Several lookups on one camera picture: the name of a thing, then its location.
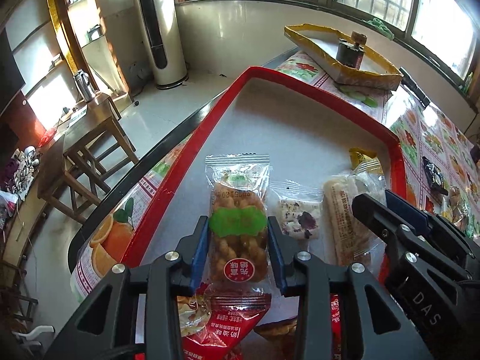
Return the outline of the long rice cracker packet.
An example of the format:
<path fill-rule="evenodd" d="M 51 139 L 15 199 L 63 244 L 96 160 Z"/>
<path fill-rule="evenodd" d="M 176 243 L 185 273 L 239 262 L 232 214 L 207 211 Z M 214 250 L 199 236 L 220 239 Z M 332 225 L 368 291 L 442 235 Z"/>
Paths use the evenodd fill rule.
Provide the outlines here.
<path fill-rule="evenodd" d="M 384 176 L 371 172 L 336 175 L 324 183 L 323 191 L 339 265 L 362 263 L 372 272 L 377 268 L 382 242 L 354 217 L 352 203 L 361 194 L 384 203 L 385 188 Z"/>

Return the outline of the fried twist snack packet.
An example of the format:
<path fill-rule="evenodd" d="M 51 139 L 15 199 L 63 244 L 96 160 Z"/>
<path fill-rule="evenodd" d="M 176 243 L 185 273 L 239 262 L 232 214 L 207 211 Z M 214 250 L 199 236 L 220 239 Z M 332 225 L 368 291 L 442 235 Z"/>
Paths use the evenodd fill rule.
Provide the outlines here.
<path fill-rule="evenodd" d="M 268 272 L 267 154 L 205 158 L 210 186 L 209 276 L 213 282 L 256 283 Z"/>

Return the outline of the green cloth on sill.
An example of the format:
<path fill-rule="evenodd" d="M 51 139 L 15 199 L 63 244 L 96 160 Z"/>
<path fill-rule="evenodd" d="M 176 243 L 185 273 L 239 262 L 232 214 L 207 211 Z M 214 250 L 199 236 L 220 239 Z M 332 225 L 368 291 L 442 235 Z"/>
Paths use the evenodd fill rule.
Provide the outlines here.
<path fill-rule="evenodd" d="M 383 35 L 383 37 L 393 41 L 395 39 L 394 33 L 386 26 L 386 24 L 379 18 L 374 17 L 370 20 L 364 21 L 369 27 Z"/>

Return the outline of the fruit flower patterned tablecloth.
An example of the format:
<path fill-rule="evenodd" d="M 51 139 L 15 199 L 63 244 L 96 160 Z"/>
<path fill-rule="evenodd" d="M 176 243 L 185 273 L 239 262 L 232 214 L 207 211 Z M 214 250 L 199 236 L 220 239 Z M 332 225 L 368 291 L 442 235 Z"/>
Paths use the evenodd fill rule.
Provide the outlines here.
<path fill-rule="evenodd" d="M 424 210 L 438 211 L 441 201 L 428 190 L 422 157 L 436 164 L 447 185 L 457 187 L 469 202 L 469 232 L 473 235 L 479 233 L 479 170 L 470 154 L 472 145 L 436 105 L 424 109 L 415 95 L 403 86 L 385 93 L 372 88 L 337 85 L 323 71 L 316 73 L 312 85 L 363 111 L 397 135 L 403 153 L 408 200 Z M 129 172 L 125 182 L 114 187 L 112 202 L 97 208 L 95 219 L 86 222 L 76 234 L 69 250 L 69 263 L 72 267 L 70 285 L 78 300 L 84 299 L 99 281 L 89 244 L 97 222 L 124 207 L 127 201 L 133 202 L 130 219 L 133 235 L 129 242 L 120 246 L 125 255 L 156 190 L 211 105 L 208 103 L 190 115 L 145 155 L 139 169 Z M 297 175 L 279 175 L 274 171 L 272 161 L 271 167 L 271 182 L 291 180 L 312 188 L 320 188 L 326 179 L 346 169 L 328 172 L 322 180 L 308 181 Z"/>

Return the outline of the yellow snack packet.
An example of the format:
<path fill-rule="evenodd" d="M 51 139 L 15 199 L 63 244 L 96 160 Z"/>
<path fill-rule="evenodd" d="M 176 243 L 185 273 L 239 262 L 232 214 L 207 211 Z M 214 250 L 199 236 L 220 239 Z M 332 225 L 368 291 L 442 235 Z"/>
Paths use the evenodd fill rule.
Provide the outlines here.
<path fill-rule="evenodd" d="M 365 150 L 360 147 L 353 147 L 348 150 L 352 164 L 352 170 L 356 173 L 368 172 L 373 174 L 383 174 L 382 164 L 377 157 L 377 153 L 371 150 Z"/>

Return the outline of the dark jar with cork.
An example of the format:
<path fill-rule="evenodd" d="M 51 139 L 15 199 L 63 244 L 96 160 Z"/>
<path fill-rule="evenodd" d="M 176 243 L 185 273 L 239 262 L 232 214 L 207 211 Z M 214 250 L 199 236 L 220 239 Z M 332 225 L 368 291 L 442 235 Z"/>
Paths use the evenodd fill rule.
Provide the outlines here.
<path fill-rule="evenodd" d="M 365 45 L 368 38 L 363 33 L 355 31 L 352 32 L 351 38 L 352 42 L 343 38 L 338 39 L 336 59 L 349 68 L 359 70 L 365 54 Z"/>

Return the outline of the yellow cardboard box lid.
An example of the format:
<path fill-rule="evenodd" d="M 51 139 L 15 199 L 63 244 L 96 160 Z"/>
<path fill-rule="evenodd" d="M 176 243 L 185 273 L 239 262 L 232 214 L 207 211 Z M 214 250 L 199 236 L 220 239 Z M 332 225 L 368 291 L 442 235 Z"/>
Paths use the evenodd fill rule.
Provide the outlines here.
<path fill-rule="evenodd" d="M 284 27 L 284 35 L 338 84 L 397 90 L 403 79 L 394 64 L 366 45 L 368 38 L 362 33 L 295 24 Z"/>

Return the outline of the wooden stool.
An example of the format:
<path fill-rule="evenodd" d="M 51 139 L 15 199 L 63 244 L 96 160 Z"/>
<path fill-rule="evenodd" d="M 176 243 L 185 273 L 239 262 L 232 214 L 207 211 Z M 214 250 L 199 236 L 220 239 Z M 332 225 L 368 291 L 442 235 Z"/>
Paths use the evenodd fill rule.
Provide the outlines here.
<path fill-rule="evenodd" d="M 41 158 L 37 196 L 70 219 L 86 222 L 85 211 L 101 203 L 97 190 L 109 193 L 107 179 L 138 163 L 120 118 L 104 93 L 80 108 L 80 117 Z"/>

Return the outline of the white tower air conditioner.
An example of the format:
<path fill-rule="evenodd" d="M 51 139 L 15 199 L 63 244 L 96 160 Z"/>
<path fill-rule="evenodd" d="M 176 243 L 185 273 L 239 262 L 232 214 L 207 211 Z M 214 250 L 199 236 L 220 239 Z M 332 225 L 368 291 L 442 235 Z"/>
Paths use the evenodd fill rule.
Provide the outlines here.
<path fill-rule="evenodd" d="M 188 79 L 176 18 L 175 0 L 133 0 L 157 89 L 171 89 Z"/>

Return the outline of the black flashlight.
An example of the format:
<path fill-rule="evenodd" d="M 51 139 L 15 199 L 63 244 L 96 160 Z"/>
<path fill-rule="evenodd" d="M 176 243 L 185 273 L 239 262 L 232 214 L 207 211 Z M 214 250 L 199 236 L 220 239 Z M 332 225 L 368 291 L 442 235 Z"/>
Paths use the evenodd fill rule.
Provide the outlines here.
<path fill-rule="evenodd" d="M 428 105 L 431 104 L 430 98 L 426 95 L 426 93 L 422 90 L 418 83 L 416 83 L 416 81 L 411 77 L 411 75 L 404 67 L 400 67 L 399 71 L 403 76 L 401 80 L 402 84 L 406 86 L 413 94 L 415 94 L 424 109 L 427 108 Z"/>

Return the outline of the black small snack packet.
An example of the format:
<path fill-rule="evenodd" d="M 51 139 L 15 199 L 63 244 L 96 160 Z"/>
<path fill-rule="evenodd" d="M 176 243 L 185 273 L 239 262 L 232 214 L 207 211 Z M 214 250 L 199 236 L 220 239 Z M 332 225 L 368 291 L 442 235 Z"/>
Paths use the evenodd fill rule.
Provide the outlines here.
<path fill-rule="evenodd" d="M 422 157 L 422 163 L 430 190 L 437 194 L 448 196 L 448 190 L 445 188 L 444 178 L 440 168 L 425 156 Z"/>

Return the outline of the red rimmed white tray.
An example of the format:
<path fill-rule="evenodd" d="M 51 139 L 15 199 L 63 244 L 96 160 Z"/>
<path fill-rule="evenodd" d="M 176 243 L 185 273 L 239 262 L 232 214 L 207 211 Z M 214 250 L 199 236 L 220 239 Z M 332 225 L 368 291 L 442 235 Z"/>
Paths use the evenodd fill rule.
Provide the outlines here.
<path fill-rule="evenodd" d="M 250 67 L 211 105 L 156 190 L 123 257 L 153 263 L 208 217 L 207 155 L 268 155 L 275 172 L 317 181 L 345 168 L 352 146 L 377 150 L 388 185 L 406 193 L 399 139 L 339 97 L 291 76 Z"/>

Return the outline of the nougat candy clear packet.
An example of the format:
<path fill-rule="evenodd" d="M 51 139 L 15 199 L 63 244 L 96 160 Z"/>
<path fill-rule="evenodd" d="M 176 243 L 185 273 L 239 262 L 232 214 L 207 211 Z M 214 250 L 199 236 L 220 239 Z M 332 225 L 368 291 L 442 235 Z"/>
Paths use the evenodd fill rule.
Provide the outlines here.
<path fill-rule="evenodd" d="M 272 215 L 281 232 L 299 241 L 320 236 L 324 193 L 320 189 L 291 180 L 272 181 L 269 185 Z"/>

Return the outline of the red chip bag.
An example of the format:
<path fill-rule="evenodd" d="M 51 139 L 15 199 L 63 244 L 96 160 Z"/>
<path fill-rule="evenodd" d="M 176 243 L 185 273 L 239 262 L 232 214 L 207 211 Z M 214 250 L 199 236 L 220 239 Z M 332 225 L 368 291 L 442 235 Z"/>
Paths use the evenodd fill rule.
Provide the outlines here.
<path fill-rule="evenodd" d="M 209 292 L 176 298 L 183 358 L 242 359 L 241 341 L 269 311 L 265 292 Z"/>

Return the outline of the steel electric kettle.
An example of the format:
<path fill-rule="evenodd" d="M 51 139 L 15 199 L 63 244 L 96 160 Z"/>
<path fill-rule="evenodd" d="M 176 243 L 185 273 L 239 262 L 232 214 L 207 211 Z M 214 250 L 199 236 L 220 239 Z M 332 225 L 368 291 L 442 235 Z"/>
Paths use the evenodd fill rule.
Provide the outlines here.
<path fill-rule="evenodd" d="M 93 101 L 95 99 L 95 89 L 89 75 L 80 69 L 74 74 L 73 79 L 83 99 L 86 102 Z"/>

